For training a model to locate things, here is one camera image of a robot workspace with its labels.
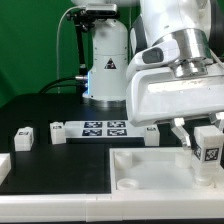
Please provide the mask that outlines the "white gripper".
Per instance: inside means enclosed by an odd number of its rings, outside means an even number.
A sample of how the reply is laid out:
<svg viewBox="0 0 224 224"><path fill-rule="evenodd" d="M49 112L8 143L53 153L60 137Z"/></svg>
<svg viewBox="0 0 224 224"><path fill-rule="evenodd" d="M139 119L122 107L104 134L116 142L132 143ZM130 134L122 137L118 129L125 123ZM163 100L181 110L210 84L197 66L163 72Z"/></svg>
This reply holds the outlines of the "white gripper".
<svg viewBox="0 0 224 224"><path fill-rule="evenodd" d="M213 58L205 75L177 78L169 65L180 57L175 40L165 41L137 53L131 60L126 109L134 126L167 123L185 150L191 149L183 118L209 115L224 130L224 63Z"/></svg>

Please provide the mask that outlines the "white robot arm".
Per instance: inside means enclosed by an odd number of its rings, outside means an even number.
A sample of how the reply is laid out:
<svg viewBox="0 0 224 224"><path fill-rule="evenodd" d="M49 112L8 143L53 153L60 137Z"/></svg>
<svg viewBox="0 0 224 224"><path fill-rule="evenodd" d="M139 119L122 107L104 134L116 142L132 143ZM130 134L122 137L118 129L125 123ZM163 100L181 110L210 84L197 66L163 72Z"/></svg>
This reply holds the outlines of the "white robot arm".
<svg viewBox="0 0 224 224"><path fill-rule="evenodd" d="M136 127L170 123L186 147L186 119L224 112L216 0L71 1L93 32L87 102L125 104Z"/></svg>

